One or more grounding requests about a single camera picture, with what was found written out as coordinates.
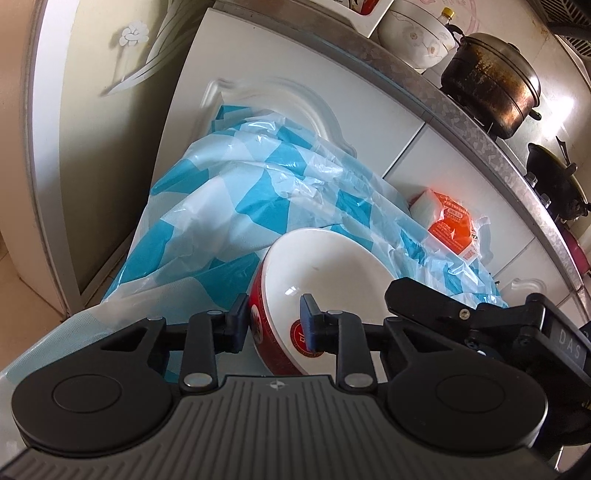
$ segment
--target bottle cap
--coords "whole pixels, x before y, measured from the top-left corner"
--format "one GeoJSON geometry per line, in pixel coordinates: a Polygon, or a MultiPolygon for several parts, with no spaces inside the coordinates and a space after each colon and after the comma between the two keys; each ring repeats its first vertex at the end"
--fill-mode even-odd
{"type": "Polygon", "coordinates": [[[444,9],[441,11],[441,14],[442,14],[444,17],[447,17],[447,18],[449,18],[449,20],[451,20],[451,19],[453,18],[453,16],[455,15],[455,12],[454,12],[454,11],[453,11],[451,8],[445,7],[445,8],[444,8],[444,9]]]}

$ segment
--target gray ridged plate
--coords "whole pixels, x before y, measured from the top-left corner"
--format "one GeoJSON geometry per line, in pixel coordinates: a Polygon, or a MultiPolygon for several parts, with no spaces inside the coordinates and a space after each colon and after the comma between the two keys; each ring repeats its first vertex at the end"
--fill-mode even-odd
{"type": "Polygon", "coordinates": [[[342,393],[329,377],[228,377],[211,394],[182,399],[162,430],[130,450],[96,459],[27,450],[0,472],[2,480],[556,476],[526,449],[480,459],[433,452],[398,432],[372,398],[342,393]]]}

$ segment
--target orange package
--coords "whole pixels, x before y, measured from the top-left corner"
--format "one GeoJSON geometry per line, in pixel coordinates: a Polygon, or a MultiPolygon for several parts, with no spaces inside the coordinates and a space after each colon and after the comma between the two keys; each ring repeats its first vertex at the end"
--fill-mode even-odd
{"type": "Polygon", "coordinates": [[[414,220],[465,262],[478,257],[478,236],[470,212],[451,197],[426,190],[410,212],[414,220]]]}

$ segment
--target plastic bag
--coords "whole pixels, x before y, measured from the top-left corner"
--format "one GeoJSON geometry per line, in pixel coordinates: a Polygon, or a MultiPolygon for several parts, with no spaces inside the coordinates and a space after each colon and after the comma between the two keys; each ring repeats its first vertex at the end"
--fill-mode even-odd
{"type": "MultiPolygon", "coordinates": [[[[128,258],[100,305],[49,333],[0,373],[0,464],[24,447],[10,398],[29,373],[144,317],[168,323],[227,310],[249,291],[267,248],[303,227],[346,235],[395,278],[412,277],[458,301],[504,306],[478,261],[468,266],[410,218],[404,198],[356,159],[271,111],[223,106],[152,187],[128,258]]],[[[166,378],[178,378],[173,352],[166,378]]],[[[225,374],[268,374],[249,334],[225,374]]]]}
{"type": "Polygon", "coordinates": [[[473,220],[461,203],[447,195],[425,190],[411,205],[410,213],[422,227],[467,264],[480,254],[480,228],[490,224],[488,217],[473,220]]]}

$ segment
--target white cabinet door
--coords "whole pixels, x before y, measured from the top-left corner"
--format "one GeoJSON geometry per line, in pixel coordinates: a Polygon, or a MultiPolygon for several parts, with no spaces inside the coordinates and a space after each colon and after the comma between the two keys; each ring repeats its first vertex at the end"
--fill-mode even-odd
{"type": "Polygon", "coordinates": [[[153,180],[207,133],[221,102],[282,113],[356,156],[380,177],[424,123],[330,59],[210,9],[179,78],[153,180]]]}
{"type": "Polygon", "coordinates": [[[559,308],[578,328],[581,328],[586,323],[580,311],[576,293],[573,293],[559,308]]]}
{"type": "Polygon", "coordinates": [[[492,275],[499,273],[534,238],[493,185],[428,125],[422,128],[385,179],[407,200],[429,187],[459,200],[468,210],[487,216],[491,220],[490,254],[482,263],[492,275]]]}
{"type": "Polygon", "coordinates": [[[533,240],[509,265],[495,275],[501,297],[509,307],[523,305],[530,293],[546,295],[555,305],[569,294],[554,262],[533,240]]]}

